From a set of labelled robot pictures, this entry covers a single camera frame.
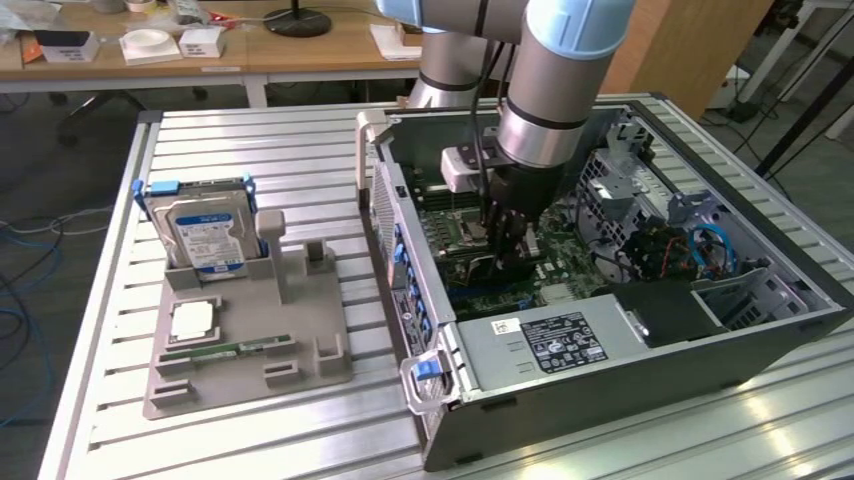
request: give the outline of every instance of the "circuit board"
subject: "circuit board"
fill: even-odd
[[[589,298],[608,285],[566,212],[568,206],[558,203],[541,217],[532,275],[512,284],[483,287],[467,283],[471,266],[492,259],[479,208],[422,212],[422,227],[459,320]]]

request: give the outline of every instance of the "white box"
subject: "white box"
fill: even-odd
[[[102,46],[95,32],[36,30],[35,34],[48,63],[83,63],[95,60]]]
[[[147,45],[145,48],[135,48],[126,40],[129,35],[119,39],[119,45],[122,45],[122,55],[125,55],[125,63],[129,66],[169,62],[185,58],[182,57],[182,51],[178,49],[175,39],[171,36],[166,35],[162,43],[157,45]]]
[[[219,58],[226,48],[223,27],[194,28],[185,32],[178,45],[185,57]]]
[[[709,103],[709,110],[717,110],[729,108],[730,104],[736,100],[736,95],[741,92],[742,88],[748,84],[750,80],[750,74],[733,65],[729,73],[726,74],[726,78],[724,79],[724,83],[721,84],[721,89],[716,93],[712,102]]]

